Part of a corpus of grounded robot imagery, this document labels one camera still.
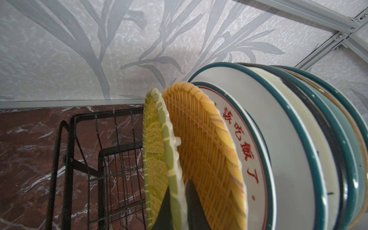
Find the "white plate green emblem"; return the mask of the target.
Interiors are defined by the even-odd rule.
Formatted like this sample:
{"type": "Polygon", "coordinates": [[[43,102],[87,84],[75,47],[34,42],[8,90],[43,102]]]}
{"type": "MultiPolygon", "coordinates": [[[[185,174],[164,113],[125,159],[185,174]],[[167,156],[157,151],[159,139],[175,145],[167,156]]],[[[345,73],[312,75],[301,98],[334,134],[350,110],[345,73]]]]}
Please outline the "white plate green emblem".
{"type": "Polygon", "coordinates": [[[235,63],[207,65],[190,81],[220,87],[258,125],[275,179],[276,229],[327,229],[327,191],[317,150],[300,116],[281,91],[255,68],[235,63]]]}

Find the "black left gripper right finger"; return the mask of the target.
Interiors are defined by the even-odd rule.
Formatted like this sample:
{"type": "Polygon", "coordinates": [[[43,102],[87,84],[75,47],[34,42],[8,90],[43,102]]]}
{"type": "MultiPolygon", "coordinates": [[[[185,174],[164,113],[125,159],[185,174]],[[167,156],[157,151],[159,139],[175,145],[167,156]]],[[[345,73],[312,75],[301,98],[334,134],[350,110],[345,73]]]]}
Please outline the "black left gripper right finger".
{"type": "Polygon", "coordinates": [[[186,184],[188,226],[190,230],[210,230],[205,213],[199,200],[195,184],[188,180],[186,184]]]}

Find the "black wire dish rack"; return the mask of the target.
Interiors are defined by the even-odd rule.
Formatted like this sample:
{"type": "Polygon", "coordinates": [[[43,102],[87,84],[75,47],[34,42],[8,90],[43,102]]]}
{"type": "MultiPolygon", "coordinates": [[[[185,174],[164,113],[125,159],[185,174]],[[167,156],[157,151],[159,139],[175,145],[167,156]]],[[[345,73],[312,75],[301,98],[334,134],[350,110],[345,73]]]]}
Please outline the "black wire dish rack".
{"type": "Polygon", "coordinates": [[[148,228],[142,125],[142,106],[60,122],[45,229],[148,228]]]}

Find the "green yellow woven plate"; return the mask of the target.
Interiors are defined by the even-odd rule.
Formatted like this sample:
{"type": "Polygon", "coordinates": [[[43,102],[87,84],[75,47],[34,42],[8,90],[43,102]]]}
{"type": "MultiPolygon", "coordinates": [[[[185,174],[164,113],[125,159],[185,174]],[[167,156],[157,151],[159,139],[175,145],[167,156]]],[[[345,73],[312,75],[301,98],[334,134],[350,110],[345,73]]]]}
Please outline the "green yellow woven plate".
{"type": "Polygon", "coordinates": [[[143,111],[143,170],[148,227],[159,220],[164,198],[168,199],[169,221],[174,230],[187,230],[188,209],[183,171],[177,147],[181,139],[174,135],[162,94],[148,90],[143,111]]]}

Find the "orange woven plate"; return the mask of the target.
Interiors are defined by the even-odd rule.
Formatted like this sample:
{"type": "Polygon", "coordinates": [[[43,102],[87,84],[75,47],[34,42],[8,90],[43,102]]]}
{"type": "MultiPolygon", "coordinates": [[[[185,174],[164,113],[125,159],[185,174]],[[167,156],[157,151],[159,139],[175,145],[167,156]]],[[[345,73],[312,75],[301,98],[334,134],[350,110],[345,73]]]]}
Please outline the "orange woven plate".
{"type": "Polygon", "coordinates": [[[192,181],[209,227],[247,229],[246,186],[234,141],[219,110],[197,86],[177,82],[163,93],[185,182],[192,181]]]}

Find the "mint green flower plate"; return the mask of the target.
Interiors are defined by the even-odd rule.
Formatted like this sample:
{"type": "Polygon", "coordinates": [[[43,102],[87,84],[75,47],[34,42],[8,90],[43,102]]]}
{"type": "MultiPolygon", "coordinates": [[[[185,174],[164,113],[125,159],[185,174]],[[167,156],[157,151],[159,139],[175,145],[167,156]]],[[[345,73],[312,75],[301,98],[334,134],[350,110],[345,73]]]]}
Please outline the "mint green flower plate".
{"type": "Polygon", "coordinates": [[[368,208],[368,127],[348,98],[330,83],[300,69],[287,66],[280,67],[286,71],[297,73],[317,84],[317,90],[335,104],[341,111],[342,117],[346,119],[345,123],[341,119],[339,119],[339,122],[343,126],[353,149],[358,172],[357,204],[352,220],[347,226],[347,229],[351,229],[362,219],[364,212],[368,208]]]}

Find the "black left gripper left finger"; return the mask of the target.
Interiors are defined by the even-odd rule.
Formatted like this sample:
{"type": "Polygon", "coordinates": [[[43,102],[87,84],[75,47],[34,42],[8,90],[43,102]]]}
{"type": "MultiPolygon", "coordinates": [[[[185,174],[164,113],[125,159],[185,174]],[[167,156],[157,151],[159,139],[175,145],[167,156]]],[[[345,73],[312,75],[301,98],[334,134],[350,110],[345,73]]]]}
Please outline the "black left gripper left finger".
{"type": "Polygon", "coordinates": [[[158,217],[153,225],[153,230],[173,230],[170,206],[170,190],[167,188],[158,217]]]}

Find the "white plate dark lettered rim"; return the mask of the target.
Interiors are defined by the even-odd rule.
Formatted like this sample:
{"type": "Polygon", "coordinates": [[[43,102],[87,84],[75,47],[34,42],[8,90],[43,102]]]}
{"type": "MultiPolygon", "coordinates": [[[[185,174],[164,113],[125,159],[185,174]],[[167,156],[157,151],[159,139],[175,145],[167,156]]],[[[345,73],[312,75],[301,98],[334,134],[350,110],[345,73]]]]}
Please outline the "white plate dark lettered rim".
{"type": "Polygon", "coordinates": [[[355,156],[353,154],[353,150],[350,146],[349,140],[345,134],[343,126],[339,122],[339,118],[341,116],[341,111],[338,107],[336,107],[332,102],[328,100],[324,95],[322,95],[317,90],[317,84],[313,83],[312,81],[308,80],[307,78],[297,74],[296,77],[301,80],[303,83],[307,84],[318,96],[323,100],[326,104],[327,108],[329,109],[326,114],[328,116],[332,115],[333,118],[330,120],[332,123],[332,128],[334,131],[334,135],[338,140],[339,146],[341,148],[342,155],[338,157],[339,164],[341,166],[341,170],[343,171],[344,175],[346,176],[347,182],[347,194],[345,195],[346,201],[346,208],[342,215],[341,220],[341,228],[339,230],[347,229],[350,221],[352,220],[352,216],[357,204],[358,199],[358,189],[355,187],[354,183],[358,182],[358,173],[357,173],[357,165],[355,161],[355,156]]]}

